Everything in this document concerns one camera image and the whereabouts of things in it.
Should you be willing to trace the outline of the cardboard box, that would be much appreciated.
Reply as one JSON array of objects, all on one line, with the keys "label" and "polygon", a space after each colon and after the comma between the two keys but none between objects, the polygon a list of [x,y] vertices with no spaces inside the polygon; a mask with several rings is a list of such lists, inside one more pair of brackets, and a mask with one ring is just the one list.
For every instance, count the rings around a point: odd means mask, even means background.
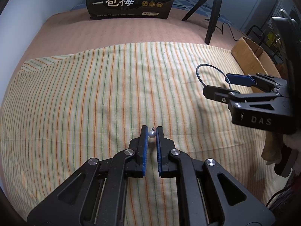
[{"label": "cardboard box", "polygon": [[238,40],[232,48],[231,54],[245,75],[263,73],[280,78],[280,74],[268,54],[246,37]]}]

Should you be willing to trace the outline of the black metal clothes rack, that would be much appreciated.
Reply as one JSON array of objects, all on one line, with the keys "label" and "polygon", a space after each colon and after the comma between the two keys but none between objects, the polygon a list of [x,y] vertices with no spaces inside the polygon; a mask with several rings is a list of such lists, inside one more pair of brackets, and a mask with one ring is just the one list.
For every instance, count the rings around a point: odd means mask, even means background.
[{"label": "black metal clothes rack", "polygon": [[275,65],[284,63],[284,59],[280,52],[279,37],[270,47],[266,44],[267,34],[274,32],[274,25],[271,17],[273,16],[279,0],[260,0],[255,8],[249,22],[245,26],[246,36],[261,46],[268,54]]}]

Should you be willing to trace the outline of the pearl earring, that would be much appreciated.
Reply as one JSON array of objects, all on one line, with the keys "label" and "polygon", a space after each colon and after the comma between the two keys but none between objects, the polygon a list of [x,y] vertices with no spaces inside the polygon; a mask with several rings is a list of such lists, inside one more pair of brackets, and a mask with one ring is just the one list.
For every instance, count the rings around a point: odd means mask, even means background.
[{"label": "pearl earring", "polygon": [[148,131],[148,137],[153,139],[156,137],[156,128],[155,128],[155,124],[153,125],[153,127]]}]

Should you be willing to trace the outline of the tan bed sheet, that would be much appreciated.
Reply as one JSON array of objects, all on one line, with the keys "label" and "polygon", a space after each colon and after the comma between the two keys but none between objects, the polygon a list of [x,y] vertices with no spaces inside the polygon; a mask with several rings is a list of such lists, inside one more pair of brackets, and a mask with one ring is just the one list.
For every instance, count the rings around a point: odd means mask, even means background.
[{"label": "tan bed sheet", "polygon": [[[71,55],[129,43],[176,42],[206,45],[202,38],[204,28],[199,26],[201,17],[195,16],[193,23],[183,23],[180,21],[181,14],[180,10],[173,9],[171,17],[167,20],[114,18],[102,21],[90,20],[85,9],[53,15],[44,23],[30,44],[8,87],[26,60]],[[216,37],[210,46],[230,51],[233,43],[221,36]]]}]

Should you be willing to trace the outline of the yellow box on rack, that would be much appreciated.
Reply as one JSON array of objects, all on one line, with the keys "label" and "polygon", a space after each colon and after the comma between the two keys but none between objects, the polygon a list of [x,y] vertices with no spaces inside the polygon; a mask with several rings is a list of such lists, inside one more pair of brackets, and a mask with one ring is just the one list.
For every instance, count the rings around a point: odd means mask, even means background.
[{"label": "yellow box on rack", "polygon": [[275,43],[276,39],[277,39],[277,37],[274,34],[274,32],[269,32],[267,34],[267,42],[266,42],[266,44],[270,47],[273,43]]}]

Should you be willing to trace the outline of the thin dark bangle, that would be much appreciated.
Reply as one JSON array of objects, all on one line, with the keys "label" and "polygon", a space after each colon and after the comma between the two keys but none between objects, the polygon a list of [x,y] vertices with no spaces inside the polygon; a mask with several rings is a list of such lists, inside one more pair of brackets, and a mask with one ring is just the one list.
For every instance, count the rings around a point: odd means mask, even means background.
[{"label": "thin dark bangle", "polygon": [[232,89],[232,85],[226,74],[217,66],[202,63],[196,67],[196,77],[203,87],[219,83],[219,87]]}]

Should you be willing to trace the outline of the striped yellow cloth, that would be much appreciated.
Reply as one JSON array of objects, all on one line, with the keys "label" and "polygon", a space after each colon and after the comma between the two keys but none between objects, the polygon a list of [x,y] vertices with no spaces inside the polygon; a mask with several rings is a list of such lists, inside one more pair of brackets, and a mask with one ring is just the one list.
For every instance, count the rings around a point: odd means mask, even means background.
[{"label": "striped yellow cloth", "polygon": [[240,74],[229,50],[144,42],[24,61],[2,105],[1,180],[16,212],[29,212],[91,157],[113,157],[161,126],[190,157],[214,158],[261,202],[282,189],[261,157],[266,133],[233,125],[206,99],[196,67]]}]

